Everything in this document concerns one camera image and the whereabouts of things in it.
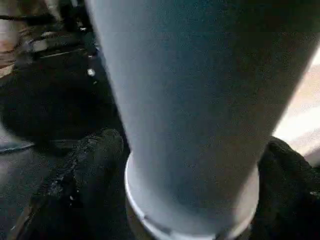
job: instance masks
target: gray floor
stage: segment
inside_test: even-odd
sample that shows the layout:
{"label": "gray floor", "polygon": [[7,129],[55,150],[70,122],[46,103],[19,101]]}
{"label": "gray floor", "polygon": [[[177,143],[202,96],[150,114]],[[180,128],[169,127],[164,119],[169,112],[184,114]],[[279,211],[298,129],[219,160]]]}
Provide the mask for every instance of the gray floor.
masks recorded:
{"label": "gray floor", "polygon": [[0,240],[6,238],[32,193],[57,161],[32,149],[0,155]]}

